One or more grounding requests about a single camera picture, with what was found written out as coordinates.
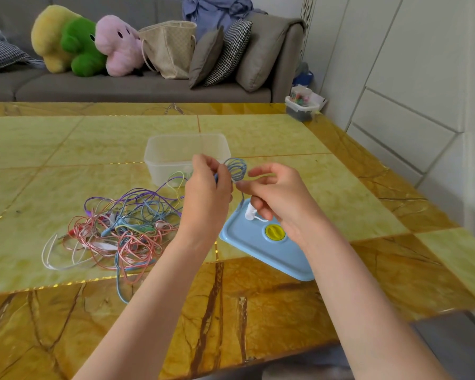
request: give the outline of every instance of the blue plastic lid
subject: blue plastic lid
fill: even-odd
[[[303,251],[285,234],[276,219],[263,222],[245,218],[249,202],[250,199],[245,200],[229,217],[220,238],[297,280],[313,280],[315,276]]]

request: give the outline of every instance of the stuffed animal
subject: stuffed animal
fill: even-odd
[[[95,46],[107,55],[106,69],[110,76],[125,76],[144,64],[139,34],[116,16],[104,16],[98,21]]]
[[[106,68],[107,56],[95,47],[95,23],[80,17],[65,25],[61,45],[76,55],[70,67],[76,76],[90,77]]]
[[[62,49],[60,41],[66,24],[81,16],[61,5],[50,5],[44,9],[33,24],[32,47],[44,59],[51,73],[66,72],[75,55]]]

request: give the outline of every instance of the yellow knob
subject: yellow knob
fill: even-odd
[[[285,231],[278,224],[271,224],[266,227],[266,236],[273,241],[280,241],[285,238]]]

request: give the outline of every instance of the marble table top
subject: marble table top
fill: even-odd
[[[406,320],[475,308],[475,238],[323,115],[304,125],[284,104],[0,103],[0,379],[76,373],[125,305],[110,272],[44,268],[44,244],[83,214],[87,197],[153,188],[148,137],[198,132],[225,134],[249,167],[296,167]],[[229,213],[240,198],[234,192]],[[335,342],[315,282],[217,240],[160,378]]]

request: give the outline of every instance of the left hand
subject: left hand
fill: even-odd
[[[204,154],[192,158],[193,174],[185,185],[185,200],[177,237],[208,252],[220,233],[232,201],[232,179],[226,165]],[[218,183],[215,173],[218,172]]]

